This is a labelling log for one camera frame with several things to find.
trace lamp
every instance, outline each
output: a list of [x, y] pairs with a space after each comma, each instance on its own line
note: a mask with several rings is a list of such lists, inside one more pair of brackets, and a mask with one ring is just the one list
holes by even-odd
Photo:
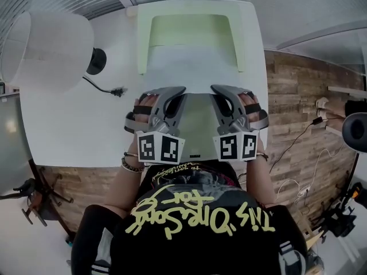
[[17, 87], [65, 92], [87, 71], [95, 75], [106, 54], [94, 49], [89, 21], [71, 13], [24, 12], [11, 26], [2, 49], [2, 79]]

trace white paper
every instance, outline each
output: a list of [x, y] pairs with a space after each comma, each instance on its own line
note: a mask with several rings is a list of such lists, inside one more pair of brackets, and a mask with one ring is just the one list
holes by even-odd
[[213, 84], [243, 87], [234, 52], [215, 46], [156, 46], [149, 49], [145, 91], [185, 86], [185, 93], [211, 93]]

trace black chair leg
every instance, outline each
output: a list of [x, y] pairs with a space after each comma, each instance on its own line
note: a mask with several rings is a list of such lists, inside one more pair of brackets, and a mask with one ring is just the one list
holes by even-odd
[[24, 214], [25, 218], [27, 218], [28, 222], [33, 225], [33, 222], [29, 219], [30, 210], [27, 209], [27, 212], [22, 209], [22, 213]]
[[64, 198], [62, 195], [58, 194], [57, 192], [55, 192], [54, 190], [51, 191], [51, 194], [58, 197], [59, 199], [62, 199], [63, 201], [65, 201], [66, 203], [69, 203], [71, 204], [72, 202], [74, 202], [74, 199], [71, 198], [71, 199], [66, 199]]
[[55, 197], [54, 195], [49, 195], [49, 197], [51, 198], [51, 200], [55, 203], [55, 205], [57, 205], [58, 207], [60, 207], [62, 205], [61, 202], [59, 202]]
[[39, 213], [36, 210], [32, 210], [32, 212], [34, 213], [34, 215], [36, 215], [36, 217], [41, 221], [41, 223], [46, 227], [47, 223], [46, 221], [39, 215]]
[[27, 195], [24, 195], [21, 192], [18, 192], [16, 194], [0, 195], [0, 200], [2, 200], [2, 199], [19, 199], [19, 198], [26, 197], [26, 196]]

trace white desk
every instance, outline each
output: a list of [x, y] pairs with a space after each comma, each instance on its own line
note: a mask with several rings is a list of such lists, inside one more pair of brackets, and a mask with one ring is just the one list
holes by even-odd
[[[246, 15], [249, 24], [245, 29], [250, 35], [245, 38], [245, 72], [239, 75], [242, 86], [252, 90], [267, 110], [267, 77], [260, 29], [255, 11]], [[132, 110], [134, 99], [147, 90], [146, 79], [138, 74], [136, 67], [136, 18], [126, 16], [126, 10], [119, 10], [95, 18], [91, 24], [95, 47], [107, 54], [106, 67], [91, 79], [104, 89], [124, 86], [128, 91], [121, 98], [113, 97], [84, 80], [59, 95], [21, 89], [25, 131], [36, 164], [116, 167], [120, 166], [121, 157], [131, 143], [132, 134], [123, 129], [124, 118]], [[231, 81], [223, 79], [221, 83], [230, 84]], [[260, 135], [266, 144], [267, 129]]]

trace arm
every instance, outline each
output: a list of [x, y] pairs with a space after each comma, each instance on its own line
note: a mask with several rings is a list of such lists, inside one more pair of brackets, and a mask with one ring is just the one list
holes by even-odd
[[[264, 145], [261, 139], [257, 141], [257, 151], [264, 153]], [[260, 203], [273, 206], [275, 193], [270, 179], [269, 165], [265, 158], [258, 156], [255, 160], [247, 162], [246, 189]]]
[[[157, 96], [147, 96], [141, 101], [141, 103], [136, 99], [134, 105], [152, 107], [157, 98]], [[148, 118], [148, 115], [135, 115], [135, 120], [139, 122], [147, 123]], [[138, 153], [138, 142], [135, 134], [134, 140], [127, 152], [132, 154]], [[127, 156], [125, 157], [125, 161], [128, 165], [135, 168], [141, 168], [144, 165], [138, 161], [137, 157]], [[125, 218], [134, 207], [141, 177], [141, 173], [131, 172], [121, 166], [117, 176], [110, 185], [110, 189], [108, 190], [105, 202], [102, 206], [115, 212], [121, 218]]]

